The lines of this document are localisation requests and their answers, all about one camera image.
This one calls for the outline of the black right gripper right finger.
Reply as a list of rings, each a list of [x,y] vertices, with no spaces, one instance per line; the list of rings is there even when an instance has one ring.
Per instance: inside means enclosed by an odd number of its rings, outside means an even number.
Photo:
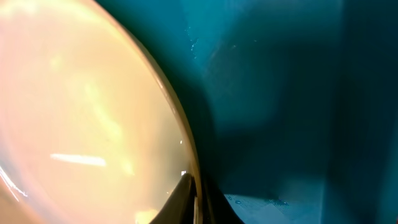
[[[243,224],[215,181],[204,174],[203,187],[203,224]]]

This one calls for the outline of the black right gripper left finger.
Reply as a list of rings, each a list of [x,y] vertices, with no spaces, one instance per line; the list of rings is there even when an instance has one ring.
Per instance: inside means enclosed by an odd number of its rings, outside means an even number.
[[[150,224],[194,224],[195,180],[184,174],[160,212]]]

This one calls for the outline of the small yellow plate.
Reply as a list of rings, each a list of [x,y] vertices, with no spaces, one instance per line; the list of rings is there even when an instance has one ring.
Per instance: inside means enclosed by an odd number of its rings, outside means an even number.
[[[144,46],[94,1],[1,2],[1,222],[150,223],[197,154]]]

